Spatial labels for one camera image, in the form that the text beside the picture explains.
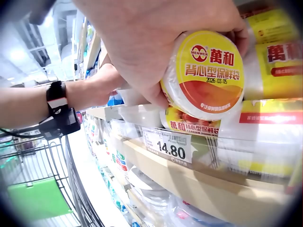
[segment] wrist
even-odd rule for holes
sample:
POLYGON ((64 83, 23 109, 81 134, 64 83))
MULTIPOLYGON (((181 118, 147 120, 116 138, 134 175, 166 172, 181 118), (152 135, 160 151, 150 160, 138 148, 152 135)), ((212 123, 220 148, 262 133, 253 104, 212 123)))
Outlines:
POLYGON ((94 106, 92 95, 94 89, 88 81, 74 81, 66 83, 66 98, 69 108, 76 111, 94 106))

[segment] black wristband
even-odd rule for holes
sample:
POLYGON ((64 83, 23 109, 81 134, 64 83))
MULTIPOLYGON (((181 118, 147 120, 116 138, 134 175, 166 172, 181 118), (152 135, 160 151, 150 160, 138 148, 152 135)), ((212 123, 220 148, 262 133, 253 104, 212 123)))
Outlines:
POLYGON ((53 82, 46 91, 46 100, 50 116, 68 110, 65 83, 61 81, 53 82))

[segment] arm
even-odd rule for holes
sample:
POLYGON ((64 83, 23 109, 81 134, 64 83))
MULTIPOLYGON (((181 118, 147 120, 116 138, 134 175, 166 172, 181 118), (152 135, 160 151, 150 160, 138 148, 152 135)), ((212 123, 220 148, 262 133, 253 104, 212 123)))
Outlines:
MULTIPOLYGON (((66 82, 68 106, 76 111, 104 105, 124 80, 116 69, 105 64, 89 80, 66 82)), ((0 89, 0 128, 20 128, 48 117, 46 87, 0 89)))

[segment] metal cart basket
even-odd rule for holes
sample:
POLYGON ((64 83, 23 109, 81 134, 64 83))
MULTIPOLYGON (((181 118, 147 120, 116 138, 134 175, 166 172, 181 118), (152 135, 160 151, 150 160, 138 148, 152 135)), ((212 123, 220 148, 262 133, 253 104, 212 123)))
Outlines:
MULTIPOLYGON (((18 134, 36 135, 37 127, 18 134)), ((47 141, 0 134, 1 195, 29 226, 103 227, 72 157, 68 136, 47 141)))

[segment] ceiling light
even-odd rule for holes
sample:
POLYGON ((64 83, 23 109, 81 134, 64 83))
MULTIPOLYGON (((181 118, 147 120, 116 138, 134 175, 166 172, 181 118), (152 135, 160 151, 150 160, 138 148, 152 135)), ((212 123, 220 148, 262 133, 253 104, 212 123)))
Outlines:
POLYGON ((25 57, 25 52, 23 50, 13 50, 11 52, 11 58, 13 60, 22 60, 25 57))

